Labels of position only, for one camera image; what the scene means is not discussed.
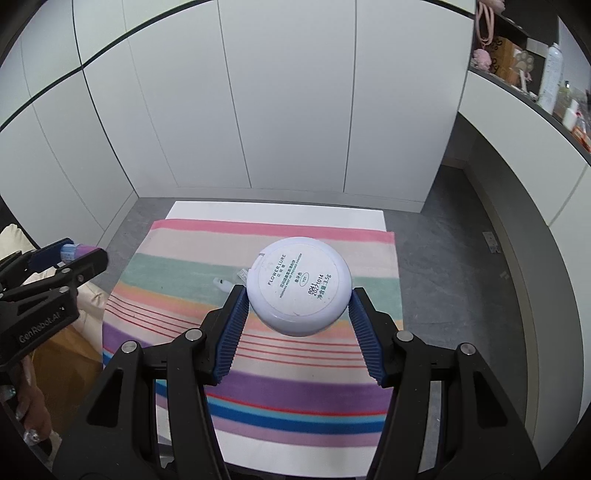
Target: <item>pink stripe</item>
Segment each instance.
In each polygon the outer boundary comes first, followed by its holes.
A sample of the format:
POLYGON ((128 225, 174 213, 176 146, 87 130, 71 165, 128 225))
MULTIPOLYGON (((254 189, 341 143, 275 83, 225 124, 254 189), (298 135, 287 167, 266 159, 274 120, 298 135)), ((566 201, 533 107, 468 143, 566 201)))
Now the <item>pink stripe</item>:
POLYGON ((151 230, 158 228, 198 232, 237 233, 240 235, 309 236, 326 240, 394 243, 394 234, 392 232, 331 226, 273 225, 271 223, 219 222, 216 220, 170 218, 156 220, 152 224, 151 230))

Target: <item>cardboard box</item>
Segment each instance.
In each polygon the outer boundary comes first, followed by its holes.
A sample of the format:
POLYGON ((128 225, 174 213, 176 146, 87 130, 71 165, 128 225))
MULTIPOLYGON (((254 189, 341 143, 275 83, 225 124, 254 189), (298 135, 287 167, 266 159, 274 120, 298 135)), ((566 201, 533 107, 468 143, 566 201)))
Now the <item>cardboard box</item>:
POLYGON ((511 85, 517 85, 519 74, 511 70, 511 65, 521 49, 505 37, 494 37, 485 50, 491 55, 491 72, 511 85))
POLYGON ((33 365, 53 429, 63 434, 103 371, 101 355, 70 325, 35 350, 33 365))

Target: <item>pink plush toy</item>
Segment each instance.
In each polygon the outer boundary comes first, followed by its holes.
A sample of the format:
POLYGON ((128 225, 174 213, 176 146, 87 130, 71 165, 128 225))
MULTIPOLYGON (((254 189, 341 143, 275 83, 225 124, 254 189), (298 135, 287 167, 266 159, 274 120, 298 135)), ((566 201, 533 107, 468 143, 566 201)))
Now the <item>pink plush toy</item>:
POLYGON ((490 71, 492 60, 486 50, 482 48, 474 50, 472 60, 477 69, 486 70, 487 72, 490 71))
POLYGON ((495 13, 502 13, 505 9, 505 0, 480 0, 483 4, 491 7, 495 13))

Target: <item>white board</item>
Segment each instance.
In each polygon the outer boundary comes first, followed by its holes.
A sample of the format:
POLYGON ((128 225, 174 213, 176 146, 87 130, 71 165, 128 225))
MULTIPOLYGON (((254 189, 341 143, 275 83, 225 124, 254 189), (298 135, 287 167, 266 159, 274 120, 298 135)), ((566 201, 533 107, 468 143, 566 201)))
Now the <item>white board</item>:
POLYGON ((160 20, 129 43, 177 184, 249 188, 216 3, 160 20))
POLYGON ((86 80, 105 131, 140 196, 177 183, 144 102, 128 40, 85 68, 86 80))
POLYGON ((72 0, 45 2, 22 31, 21 42, 31 95, 79 67, 72 0))
POLYGON ((96 245, 103 229, 64 175, 41 132, 33 106, 0 132, 0 192, 41 246, 70 237, 96 245))
POLYGON ((53 87, 33 105, 64 173, 106 229, 132 187, 100 126, 82 72, 53 87))
POLYGON ((473 22, 417 0, 358 0, 357 15, 345 193, 424 202, 456 118, 473 22))
POLYGON ((125 34, 121 0, 74 0, 73 5, 82 63, 125 34))
POLYGON ((355 2, 220 0, 253 188, 342 192, 355 2))
POLYGON ((30 98, 22 69, 21 41, 17 40, 0 66, 0 125, 30 98))
POLYGON ((122 0, 127 30, 151 20, 174 7, 187 3, 187 0, 122 0))

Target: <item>metal screw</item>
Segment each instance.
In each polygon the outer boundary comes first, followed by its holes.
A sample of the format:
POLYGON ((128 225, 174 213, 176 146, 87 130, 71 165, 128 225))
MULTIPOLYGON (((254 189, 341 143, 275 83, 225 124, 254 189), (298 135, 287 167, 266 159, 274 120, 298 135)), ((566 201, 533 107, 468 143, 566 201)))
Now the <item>metal screw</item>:
POLYGON ((202 336, 203 332, 198 328, 192 328, 190 330, 187 330, 187 332, 185 333, 185 338, 191 342, 199 340, 202 336))
POLYGON ((401 342, 410 342, 414 338, 414 335, 408 330, 400 330, 396 334, 396 338, 401 342))
POLYGON ((133 340, 127 340, 123 345, 121 345, 121 350, 123 353, 131 353, 138 347, 138 344, 135 343, 133 340))
POLYGON ((460 350, 466 355, 474 355, 476 353, 476 347, 471 343, 463 343, 460 345, 460 350))

